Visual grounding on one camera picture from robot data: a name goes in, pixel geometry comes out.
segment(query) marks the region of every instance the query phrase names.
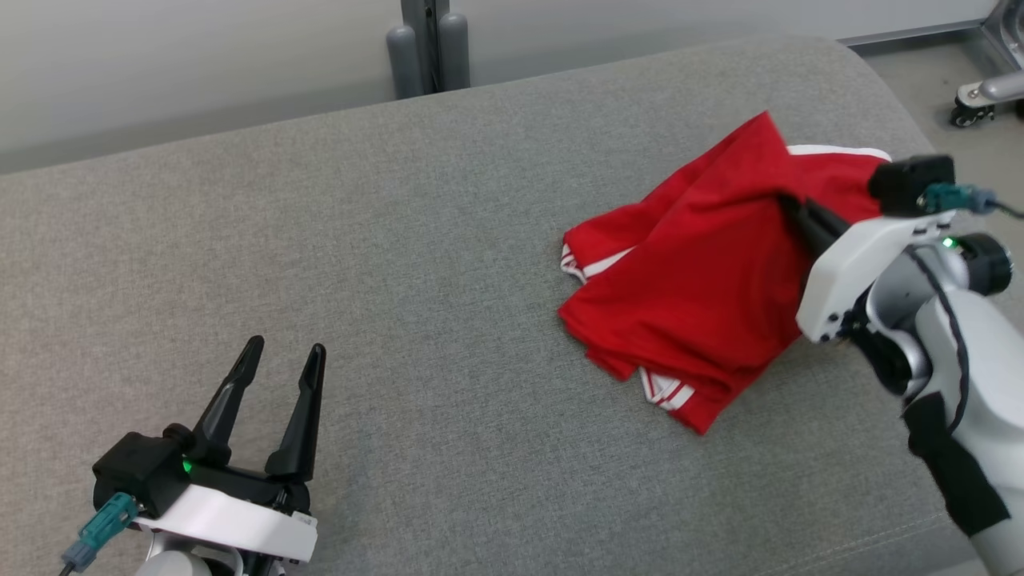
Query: floor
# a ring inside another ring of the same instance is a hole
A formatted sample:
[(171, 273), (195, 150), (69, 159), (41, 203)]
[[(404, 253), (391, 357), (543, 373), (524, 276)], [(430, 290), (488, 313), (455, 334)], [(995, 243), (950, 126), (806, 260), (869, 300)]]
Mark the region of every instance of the floor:
[[(956, 162), (957, 180), (994, 190), (1024, 208), (1024, 120), (1013, 106), (994, 121), (968, 128), (949, 124), (956, 88), (1012, 72), (980, 32), (958, 32), (854, 48), (910, 112), (938, 152)], [(986, 222), (1012, 253), (1024, 255), (1024, 222), (995, 214)]]

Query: folded shirt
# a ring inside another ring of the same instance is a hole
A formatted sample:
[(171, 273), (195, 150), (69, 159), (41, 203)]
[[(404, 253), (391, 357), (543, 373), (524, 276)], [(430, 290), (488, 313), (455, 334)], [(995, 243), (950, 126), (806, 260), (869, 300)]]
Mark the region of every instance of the folded shirt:
[(812, 260), (779, 198), (849, 222), (889, 156), (786, 147), (767, 112), (646, 198), (565, 233), (561, 269), (583, 286), (559, 308), (587, 358), (618, 380), (638, 368), (648, 401), (699, 434), (799, 335)]

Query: gray fabric cushion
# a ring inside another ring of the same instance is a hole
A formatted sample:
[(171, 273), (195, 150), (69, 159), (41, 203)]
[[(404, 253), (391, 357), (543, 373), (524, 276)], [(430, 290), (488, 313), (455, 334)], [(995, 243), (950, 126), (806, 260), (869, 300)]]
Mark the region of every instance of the gray fabric cushion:
[[(583, 356), (561, 234), (751, 116), (929, 145), (853, 53), (709, 46), (0, 178), (0, 551), (49, 575), (128, 430), (193, 424), (265, 335), (259, 468), (328, 349), (304, 574), (922, 574), (967, 558), (899, 404), (801, 342), (698, 438)], [(132, 574), (146, 538), (90, 572)]]

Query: teal cable connector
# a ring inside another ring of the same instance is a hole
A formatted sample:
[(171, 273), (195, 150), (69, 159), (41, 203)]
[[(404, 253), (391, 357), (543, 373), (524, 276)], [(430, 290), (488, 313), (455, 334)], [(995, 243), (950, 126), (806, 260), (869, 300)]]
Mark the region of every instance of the teal cable connector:
[(92, 520), (79, 530), (78, 542), (60, 554), (60, 560), (66, 565), (66, 573), (70, 571), (69, 568), (75, 572), (85, 572), (92, 561), (96, 560), (96, 552), (128, 528), (137, 516), (138, 505), (134, 498), (124, 492), (118, 492), (111, 497)]
[(918, 205), (929, 214), (946, 210), (970, 210), (975, 214), (990, 214), (995, 211), (995, 193), (969, 184), (937, 182), (925, 189), (918, 199)]

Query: robotic arm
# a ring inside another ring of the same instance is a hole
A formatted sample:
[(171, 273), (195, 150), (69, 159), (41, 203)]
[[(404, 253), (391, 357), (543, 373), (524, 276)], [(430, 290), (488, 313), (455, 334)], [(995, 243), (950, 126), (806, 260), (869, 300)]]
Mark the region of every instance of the robotic arm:
[(93, 520), (61, 556), (83, 572), (125, 528), (152, 536), (136, 576), (281, 576), (283, 563), (309, 562), (316, 544), (309, 489), (316, 454), (327, 353), (313, 345), (299, 378), (281, 447), (262, 472), (228, 465), (228, 439), (252, 383), (263, 337), (249, 339), (193, 429), (162, 438), (129, 433), (92, 466)]
[(954, 181), (950, 158), (911, 158), (872, 176), (878, 218), (790, 206), (816, 256), (797, 322), (864, 353), (989, 573), (1024, 575), (1024, 338), (985, 298), (1012, 263), (986, 234), (947, 236), (956, 210), (1013, 212)]

